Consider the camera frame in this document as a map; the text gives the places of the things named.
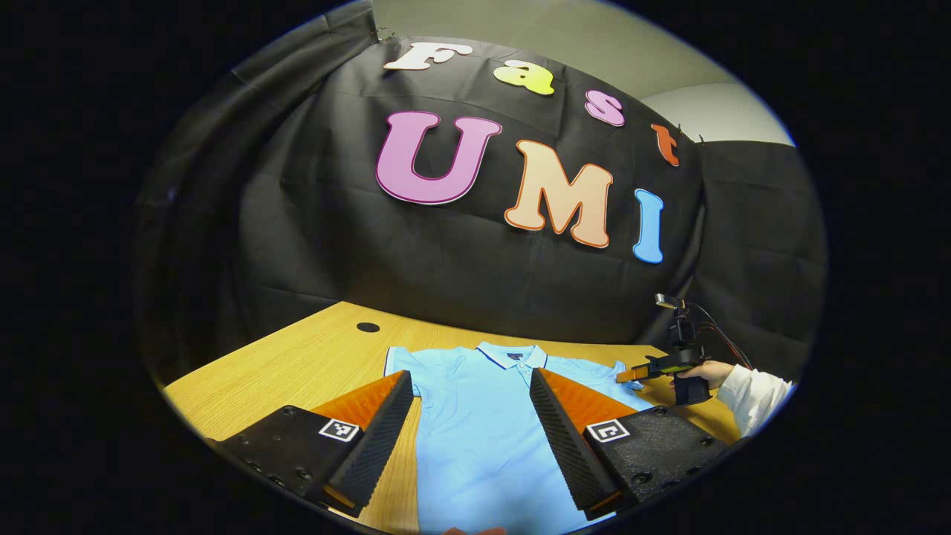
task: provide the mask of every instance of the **person's hand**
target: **person's hand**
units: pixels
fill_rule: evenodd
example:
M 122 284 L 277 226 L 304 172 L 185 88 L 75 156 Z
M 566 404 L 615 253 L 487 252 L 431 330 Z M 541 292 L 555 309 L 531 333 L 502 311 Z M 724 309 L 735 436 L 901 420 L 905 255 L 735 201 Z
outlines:
M 709 388 L 719 388 L 733 371 L 733 365 L 717 361 L 705 361 L 698 367 L 692 367 L 687 371 L 681 371 L 677 377 L 687 379 L 688 377 L 703 377 L 709 383 Z M 673 381 L 670 382 L 670 388 L 673 389 Z
M 492 527 L 485 531 L 479 531 L 476 535 L 506 535 L 507 533 L 504 527 Z M 467 533 L 457 527 L 450 527 L 442 535 L 467 535 Z

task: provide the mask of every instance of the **black backdrop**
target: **black backdrop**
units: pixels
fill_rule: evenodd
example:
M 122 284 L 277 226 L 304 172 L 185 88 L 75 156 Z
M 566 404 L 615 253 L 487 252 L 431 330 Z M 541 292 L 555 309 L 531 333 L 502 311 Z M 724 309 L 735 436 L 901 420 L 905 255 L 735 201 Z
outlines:
M 826 239 L 798 150 L 696 144 L 578 69 L 465 39 L 378 42 L 375 27 L 362 1 L 286 33 L 229 72 L 166 141 L 135 239 L 142 349 L 164 383 L 341 300 L 506 335 L 665 347 L 671 312 L 653 304 L 658 292 L 708 309 L 759 369 L 799 379 L 825 294 Z M 473 52 L 422 71 L 382 68 L 419 41 Z M 512 59 L 552 72 L 554 94 L 496 81 Z M 622 128 L 584 110 L 592 89 L 618 98 Z M 464 197 L 425 207 L 376 184 L 386 117 L 405 110 L 442 120 L 420 146 L 423 176 L 452 164 L 457 117 L 503 127 Z M 651 125 L 672 132 L 678 167 Z M 570 180 L 588 163 L 611 173 L 606 248 L 551 224 L 504 221 L 521 139 L 552 147 Z M 660 264 L 631 252 L 637 188 L 664 200 Z
M 182 425 L 137 355 L 134 200 L 154 150 L 234 65 L 312 3 L 17 6 L 13 176 L 3 211 L 16 309 L 10 524 L 36 531 L 291 532 L 325 521 L 227 466 Z M 817 178 L 830 293 L 795 403 L 743 455 L 620 532 L 932 531 L 938 457 L 938 240 L 946 193 L 928 107 L 939 20 L 919 5 L 646 3 L 763 95 Z M 896 203 L 896 199 L 905 202 Z

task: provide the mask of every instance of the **table top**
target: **table top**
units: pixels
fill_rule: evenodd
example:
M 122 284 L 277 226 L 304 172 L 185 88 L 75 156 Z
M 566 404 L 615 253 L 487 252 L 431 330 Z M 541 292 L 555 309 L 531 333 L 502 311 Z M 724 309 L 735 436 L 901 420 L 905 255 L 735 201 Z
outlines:
M 379 327 L 366 332 L 357 324 Z M 203 437 L 224 440 L 274 410 L 321 405 L 383 376 L 386 350 L 539 345 L 548 354 L 584 359 L 607 367 L 645 364 L 645 355 L 664 356 L 651 346 L 572 344 L 478 332 L 405 318 L 350 303 L 337 303 L 197 369 L 165 388 L 168 401 Z M 638 395 L 654 405 L 673 404 L 671 379 L 643 381 Z M 740 438 L 733 414 L 715 398 L 674 410 L 727 444 Z M 416 433 L 420 400 L 414 398 L 370 505 L 358 519 L 395 535 L 418 533 Z

